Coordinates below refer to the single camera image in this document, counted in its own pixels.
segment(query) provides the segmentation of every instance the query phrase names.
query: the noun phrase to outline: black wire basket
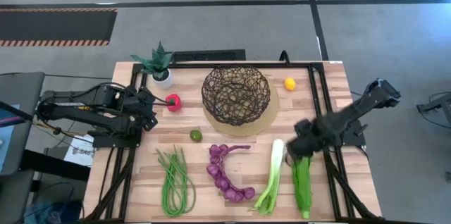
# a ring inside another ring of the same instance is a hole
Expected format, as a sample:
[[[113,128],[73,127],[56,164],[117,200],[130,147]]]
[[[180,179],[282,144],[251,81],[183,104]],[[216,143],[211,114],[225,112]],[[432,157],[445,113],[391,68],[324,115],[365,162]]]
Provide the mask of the black wire basket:
[[[250,66],[214,68],[202,85],[205,109],[218,122],[234,126],[260,118],[270,95],[268,80]]]

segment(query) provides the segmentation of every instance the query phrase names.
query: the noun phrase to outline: white pot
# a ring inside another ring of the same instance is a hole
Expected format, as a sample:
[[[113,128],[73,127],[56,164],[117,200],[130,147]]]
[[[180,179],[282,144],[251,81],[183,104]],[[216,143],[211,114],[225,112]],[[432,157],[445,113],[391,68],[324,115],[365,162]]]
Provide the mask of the white pot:
[[[174,79],[172,78],[172,73],[171,70],[168,69],[169,72],[169,76],[163,80],[163,81],[158,81],[154,79],[154,76],[152,76],[152,80],[154,81],[155,85],[161,89],[168,89],[169,87],[172,87],[172,85],[174,84]]]

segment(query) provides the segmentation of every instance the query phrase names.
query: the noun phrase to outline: green onion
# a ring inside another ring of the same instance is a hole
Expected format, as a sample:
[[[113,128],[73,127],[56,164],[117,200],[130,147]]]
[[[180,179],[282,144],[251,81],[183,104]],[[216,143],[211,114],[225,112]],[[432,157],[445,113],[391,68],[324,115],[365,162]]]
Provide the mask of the green onion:
[[[282,164],[284,148],[285,143],[283,140],[274,140],[273,150],[271,152],[271,170],[269,173],[268,185],[263,194],[259,197],[259,200],[255,203],[254,208],[250,209],[251,211],[258,210],[260,215],[273,213],[274,206],[276,205],[280,180],[280,165]]]
[[[196,203],[196,189],[191,179],[187,176],[187,166],[183,149],[180,149],[180,156],[175,146],[174,154],[164,153],[163,155],[158,149],[156,152],[159,155],[158,162],[166,170],[166,178],[164,179],[163,190],[161,192],[161,207],[163,208],[163,212],[170,217],[189,213]],[[194,197],[189,208],[187,208],[188,182],[191,184]]]

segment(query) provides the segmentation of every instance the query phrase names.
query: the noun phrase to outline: green bean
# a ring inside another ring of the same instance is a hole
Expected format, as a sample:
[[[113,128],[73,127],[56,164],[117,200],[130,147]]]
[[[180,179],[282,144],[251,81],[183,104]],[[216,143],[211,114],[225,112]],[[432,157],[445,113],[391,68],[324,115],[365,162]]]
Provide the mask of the green bean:
[[[156,152],[159,155],[158,162],[166,171],[166,177],[161,191],[161,207],[163,212],[170,217],[189,213],[196,203],[196,189],[194,183],[187,176],[187,164],[183,149],[180,149],[180,157],[175,146],[174,154],[162,154],[158,149]],[[187,208],[188,182],[191,184],[193,191],[193,200],[189,208]]]

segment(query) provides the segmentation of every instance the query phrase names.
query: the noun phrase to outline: red bell pepper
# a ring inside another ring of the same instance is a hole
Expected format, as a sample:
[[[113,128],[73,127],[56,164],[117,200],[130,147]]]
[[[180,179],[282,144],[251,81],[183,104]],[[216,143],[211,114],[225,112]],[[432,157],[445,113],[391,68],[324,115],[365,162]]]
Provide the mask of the red bell pepper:
[[[170,94],[166,97],[166,101],[168,103],[174,103],[172,106],[168,106],[168,110],[170,112],[178,111],[182,108],[182,101],[180,100],[180,97],[177,94]]]

